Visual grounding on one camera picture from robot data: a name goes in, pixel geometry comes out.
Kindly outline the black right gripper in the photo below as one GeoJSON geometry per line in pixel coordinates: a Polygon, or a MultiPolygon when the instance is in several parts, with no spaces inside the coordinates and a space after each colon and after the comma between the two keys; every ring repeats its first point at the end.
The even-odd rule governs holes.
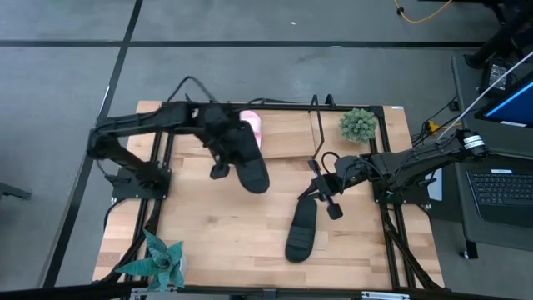
{"type": "Polygon", "coordinates": [[[338,158],[334,167],[335,172],[318,173],[298,197],[317,198],[326,202],[329,217],[337,220],[343,216],[343,211],[341,206],[333,201],[333,197],[337,194],[343,194],[349,187],[366,181],[367,164],[361,157],[345,156],[338,158]]]}

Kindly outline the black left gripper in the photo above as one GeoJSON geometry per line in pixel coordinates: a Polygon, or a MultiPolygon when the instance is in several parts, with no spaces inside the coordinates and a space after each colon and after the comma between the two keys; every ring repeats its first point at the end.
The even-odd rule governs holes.
{"type": "Polygon", "coordinates": [[[199,109],[197,124],[202,128],[197,138],[215,162],[210,171],[211,179],[226,177],[229,165],[242,161],[237,144],[237,120],[219,106],[205,106],[199,109]]]}

